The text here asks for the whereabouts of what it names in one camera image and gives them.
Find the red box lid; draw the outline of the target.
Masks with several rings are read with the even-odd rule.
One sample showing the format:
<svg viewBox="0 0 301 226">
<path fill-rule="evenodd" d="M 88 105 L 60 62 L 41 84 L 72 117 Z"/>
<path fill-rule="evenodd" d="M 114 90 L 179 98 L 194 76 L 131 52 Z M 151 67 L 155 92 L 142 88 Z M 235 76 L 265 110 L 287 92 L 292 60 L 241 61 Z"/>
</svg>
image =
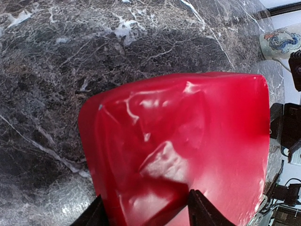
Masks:
<svg viewBox="0 0 301 226">
<path fill-rule="evenodd" d="M 261 203 L 269 154 L 269 88 L 246 73 L 175 73 L 89 98 L 78 118 L 112 226 L 187 226 L 199 190 L 245 226 Z"/>
</svg>

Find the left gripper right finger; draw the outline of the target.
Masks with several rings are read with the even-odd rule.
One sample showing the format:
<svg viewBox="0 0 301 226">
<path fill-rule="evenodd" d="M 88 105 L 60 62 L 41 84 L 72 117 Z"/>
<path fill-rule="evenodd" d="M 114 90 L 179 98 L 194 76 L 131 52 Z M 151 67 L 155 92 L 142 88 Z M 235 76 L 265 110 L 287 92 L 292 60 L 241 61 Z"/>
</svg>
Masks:
<svg viewBox="0 0 301 226">
<path fill-rule="evenodd" d="M 199 190 L 190 190 L 188 211 L 190 226 L 234 226 Z"/>
</svg>

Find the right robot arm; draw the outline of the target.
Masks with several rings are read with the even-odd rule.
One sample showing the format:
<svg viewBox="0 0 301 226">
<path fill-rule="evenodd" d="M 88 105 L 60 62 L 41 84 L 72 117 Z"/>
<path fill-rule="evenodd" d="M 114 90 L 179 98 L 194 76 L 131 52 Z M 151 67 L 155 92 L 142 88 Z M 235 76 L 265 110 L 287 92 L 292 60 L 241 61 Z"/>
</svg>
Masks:
<svg viewBox="0 0 301 226">
<path fill-rule="evenodd" d="M 270 138 L 281 146 L 280 152 L 288 150 L 290 164 L 301 164 L 301 105 L 294 103 L 274 103 L 270 108 Z M 301 184 L 278 185 L 277 174 L 266 194 L 268 202 L 280 200 L 287 206 L 300 205 Z"/>
</svg>

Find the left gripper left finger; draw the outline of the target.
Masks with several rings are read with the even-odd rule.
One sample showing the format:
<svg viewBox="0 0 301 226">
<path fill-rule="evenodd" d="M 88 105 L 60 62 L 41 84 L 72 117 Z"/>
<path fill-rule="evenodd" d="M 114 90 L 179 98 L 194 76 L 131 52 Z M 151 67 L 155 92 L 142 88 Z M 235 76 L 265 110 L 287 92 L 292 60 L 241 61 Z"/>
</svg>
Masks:
<svg viewBox="0 0 301 226">
<path fill-rule="evenodd" d="M 101 195 L 97 196 L 70 226 L 108 226 L 108 217 Z"/>
</svg>

